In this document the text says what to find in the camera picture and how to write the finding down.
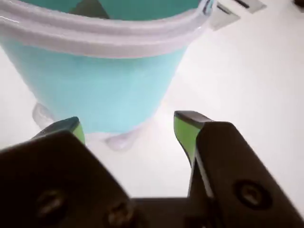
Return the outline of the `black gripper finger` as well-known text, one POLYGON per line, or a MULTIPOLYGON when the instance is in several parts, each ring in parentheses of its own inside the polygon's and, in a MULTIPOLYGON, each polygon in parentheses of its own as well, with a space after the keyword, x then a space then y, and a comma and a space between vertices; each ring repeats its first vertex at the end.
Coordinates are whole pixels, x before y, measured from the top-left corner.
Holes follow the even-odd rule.
POLYGON ((84 145, 77 117, 0 152, 3 228, 131 228, 135 209, 84 145))
POLYGON ((174 132, 225 228, 301 228, 304 220, 237 128, 175 111, 174 132))

